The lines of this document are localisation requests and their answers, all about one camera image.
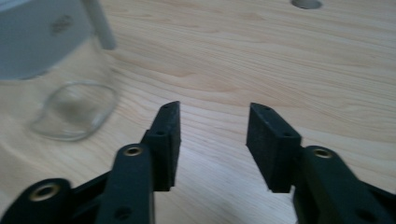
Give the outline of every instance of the wooden table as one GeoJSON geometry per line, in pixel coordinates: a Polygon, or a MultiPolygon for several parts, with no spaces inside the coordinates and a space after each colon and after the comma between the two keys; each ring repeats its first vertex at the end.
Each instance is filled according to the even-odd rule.
{"type": "Polygon", "coordinates": [[[80,142],[2,139],[0,211],[41,179],[77,186],[107,171],[172,101],[181,102],[183,142],[177,186],[156,193],[157,223],[296,221],[291,195],[267,190],[245,146],[250,102],[274,108],[304,146],[332,148],[361,180],[395,192],[393,0],[313,10],[284,0],[102,3],[119,44],[107,54],[120,103],[80,142]]]}

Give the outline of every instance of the metal rivet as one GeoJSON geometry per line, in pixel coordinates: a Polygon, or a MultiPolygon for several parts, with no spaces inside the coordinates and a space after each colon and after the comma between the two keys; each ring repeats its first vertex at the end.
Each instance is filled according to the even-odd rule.
{"type": "Polygon", "coordinates": [[[329,159],[332,157],[332,153],[329,152],[328,150],[324,150],[321,148],[315,148],[313,151],[314,151],[315,156],[321,157],[323,159],[329,159]]]}
{"type": "Polygon", "coordinates": [[[143,152],[143,149],[140,147],[128,147],[124,151],[125,156],[137,156],[143,152]]]}
{"type": "Polygon", "coordinates": [[[29,199],[33,202],[41,202],[53,197],[61,188],[55,183],[48,183],[35,189],[29,199]]]}

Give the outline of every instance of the clear glass container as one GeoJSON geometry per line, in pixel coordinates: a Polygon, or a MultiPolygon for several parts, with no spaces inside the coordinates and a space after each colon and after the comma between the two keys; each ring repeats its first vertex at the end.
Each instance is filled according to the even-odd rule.
{"type": "Polygon", "coordinates": [[[0,116],[7,125],[64,141],[95,132],[118,101],[95,35],[38,76],[0,80],[0,96],[0,116]]]}

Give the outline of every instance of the round hole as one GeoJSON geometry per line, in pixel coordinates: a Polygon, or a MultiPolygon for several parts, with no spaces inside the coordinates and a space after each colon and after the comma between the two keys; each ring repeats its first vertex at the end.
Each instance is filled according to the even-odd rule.
{"type": "Polygon", "coordinates": [[[140,147],[129,147],[129,148],[125,149],[124,155],[125,156],[137,156],[142,152],[143,152],[143,150],[140,147]]]}
{"type": "Polygon", "coordinates": [[[132,214],[132,209],[127,206],[119,207],[116,212],[114,212],[114,218],[117,220],[125,220],[132,214]]]}
{"type": "Polygon", "coordinates": [[[54,183],[48,183],[38,187],[30,194],[30,200],[33,202],[41,202],[53,197],[60,190],[59,185],[54,183]]]}
{"type": "Polygon", "coordinates": [[[358,215],[359,218],[371,222],[371,223],[376,223],[376,217],[373,213],[364,210],[364,209],[358,209],[356,210],[356,214],[358,215]]]}
{"type": "Polygon", "coordinates": [[[315,156],[321,157],[323,159],[329,159],[332,157],[332,153],[330,153],[327,150],[321,149],[321,148],[314,149],[314,154],[315,154],[315,156]]]}

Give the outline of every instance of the wood grain surface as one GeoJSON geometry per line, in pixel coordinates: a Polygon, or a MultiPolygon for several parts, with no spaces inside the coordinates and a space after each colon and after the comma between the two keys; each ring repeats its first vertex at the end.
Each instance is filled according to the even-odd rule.
{"type": "Polygon", "coordinates": [[[363,181],[396,191],[396,3],[326,0],[104,0],[121,98],[93,136],[62,143],[0,130],[0,211],[41,179],[74,186],[140,141],[158,108],[181,102],[177,186],[157,223],[295,223],[245,146],[250,102],[269,105],[304,146],[338,152],[363,181]]]}

